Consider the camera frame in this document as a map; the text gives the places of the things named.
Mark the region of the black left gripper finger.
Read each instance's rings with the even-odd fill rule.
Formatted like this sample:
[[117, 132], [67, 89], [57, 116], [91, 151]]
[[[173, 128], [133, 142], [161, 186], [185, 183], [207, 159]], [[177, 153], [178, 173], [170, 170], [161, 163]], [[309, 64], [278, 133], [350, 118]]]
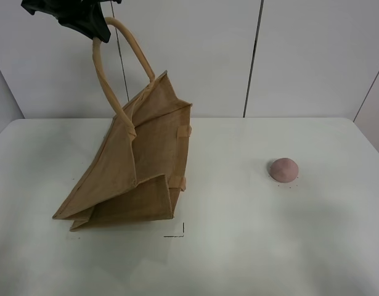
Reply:
[[57, 18], [58, 23], [71, 28], [90, 39], [98, 38], [109, 42], [111, 32], [106, 23], [100, 4], [77, 4]]

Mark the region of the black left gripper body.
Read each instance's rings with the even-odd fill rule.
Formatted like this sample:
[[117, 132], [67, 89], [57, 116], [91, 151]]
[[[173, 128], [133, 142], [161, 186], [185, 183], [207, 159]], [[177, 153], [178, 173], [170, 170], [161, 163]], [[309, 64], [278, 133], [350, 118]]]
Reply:
[[65, 19], [87, 15], [94, 9], [100, 9], [102, 2], [107, 2], [107, 0], [23, 0], [21, 6], [31, 15], [42, 12], [53, 15], [57, 19]]

